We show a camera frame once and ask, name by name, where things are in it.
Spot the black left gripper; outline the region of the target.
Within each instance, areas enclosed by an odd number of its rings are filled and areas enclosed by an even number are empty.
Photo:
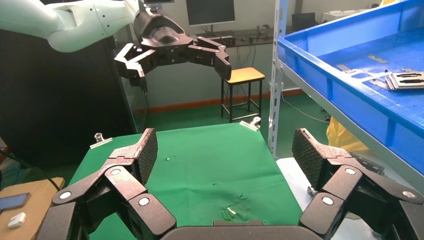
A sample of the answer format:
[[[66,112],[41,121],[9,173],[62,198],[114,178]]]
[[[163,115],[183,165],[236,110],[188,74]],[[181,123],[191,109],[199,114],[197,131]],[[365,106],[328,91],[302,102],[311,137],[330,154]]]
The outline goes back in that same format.
[[[134,25],[140,47],[127,43],[116,55],[118,75],[129,80],[132,87],[148,92],[146,75],[157,66],[194,63],[212,67],[221,79],[232,75],[226,46],[205,37],[195,41],[185,30],[161,10],[140,10]]]

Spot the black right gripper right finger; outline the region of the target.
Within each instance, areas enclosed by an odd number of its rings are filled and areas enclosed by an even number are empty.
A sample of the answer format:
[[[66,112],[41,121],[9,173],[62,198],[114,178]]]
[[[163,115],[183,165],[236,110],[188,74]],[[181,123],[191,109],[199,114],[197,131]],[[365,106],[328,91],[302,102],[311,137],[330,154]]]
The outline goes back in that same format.
[[[343,148],[318,142],[305,128],[295,131],[292,153],[316,191],[300,216],[301,227],[328,240],[352,213],[384,240],[423,239],[419,192],[372,172]]]

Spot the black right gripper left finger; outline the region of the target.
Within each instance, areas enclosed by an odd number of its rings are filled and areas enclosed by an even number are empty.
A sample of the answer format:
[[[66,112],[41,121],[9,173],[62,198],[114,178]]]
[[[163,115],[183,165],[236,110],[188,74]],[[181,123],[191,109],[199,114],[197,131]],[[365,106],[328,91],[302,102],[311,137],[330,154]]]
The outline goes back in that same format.
[[[52,198],[39,240],[87,240],[102,221],[116,214],[138,240],[159,240],[175,229],[176,218],[146,188],[158,154],[155,129],[116,148],[99,170]]]

